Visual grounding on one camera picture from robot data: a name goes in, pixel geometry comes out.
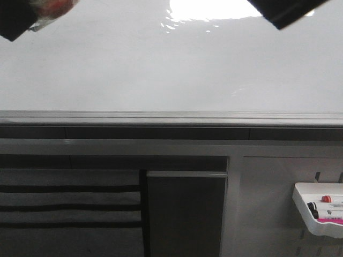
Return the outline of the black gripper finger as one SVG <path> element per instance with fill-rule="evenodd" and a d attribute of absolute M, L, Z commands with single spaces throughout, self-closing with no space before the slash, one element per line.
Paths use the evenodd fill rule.
<path fill-rule="evenodd" d="M 248 0 L 278 30 L 301 19 L 327 0 Z"/>
<path fill-rule="evenodd" d="M 1 0 L 1 37 L 13 42 L 37 20 L 30 1 Z"/>

